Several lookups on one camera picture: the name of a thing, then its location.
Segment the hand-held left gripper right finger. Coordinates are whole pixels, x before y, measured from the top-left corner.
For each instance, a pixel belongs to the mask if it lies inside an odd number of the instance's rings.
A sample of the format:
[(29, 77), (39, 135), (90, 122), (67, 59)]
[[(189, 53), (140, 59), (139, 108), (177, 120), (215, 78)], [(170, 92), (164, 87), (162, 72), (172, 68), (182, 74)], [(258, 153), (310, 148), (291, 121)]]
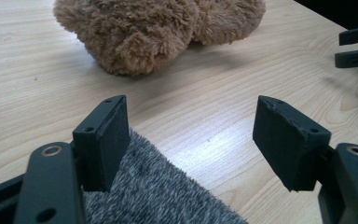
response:
[(286, 102), (260, 95), (253, 140), (274, 173), (289, 190), (313, 190), (317, 158), (331, 133)]

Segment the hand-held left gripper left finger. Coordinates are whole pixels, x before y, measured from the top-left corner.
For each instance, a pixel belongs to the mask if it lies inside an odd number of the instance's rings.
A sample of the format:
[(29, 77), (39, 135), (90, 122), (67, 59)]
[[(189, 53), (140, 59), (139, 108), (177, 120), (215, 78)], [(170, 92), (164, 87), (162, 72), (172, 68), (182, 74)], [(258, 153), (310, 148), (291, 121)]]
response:
[(85, 191), (112, 188), (130, 141), (125, 95), (103, 100), (73, 130), (72, 146)]

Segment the grey fuzzy cloth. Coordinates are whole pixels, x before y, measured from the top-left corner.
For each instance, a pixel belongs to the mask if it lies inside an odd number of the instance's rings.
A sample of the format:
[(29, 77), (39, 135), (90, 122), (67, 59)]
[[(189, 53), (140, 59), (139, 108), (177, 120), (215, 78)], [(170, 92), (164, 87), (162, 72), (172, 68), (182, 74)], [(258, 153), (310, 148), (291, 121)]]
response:
[(135, 130), (109, 192), (87, 192), (88, 224), (249, 224)]

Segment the brown teddy bear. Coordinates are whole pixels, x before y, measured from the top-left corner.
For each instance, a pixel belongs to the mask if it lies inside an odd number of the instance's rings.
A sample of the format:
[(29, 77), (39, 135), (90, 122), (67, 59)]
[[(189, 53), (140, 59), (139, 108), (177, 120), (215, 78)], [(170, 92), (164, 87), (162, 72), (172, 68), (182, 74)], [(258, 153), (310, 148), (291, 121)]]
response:
[(55, 0), (53, 14), (108, 73), (150, 74), (192, 41), (223, 45), (254, 31), (265, 0)]

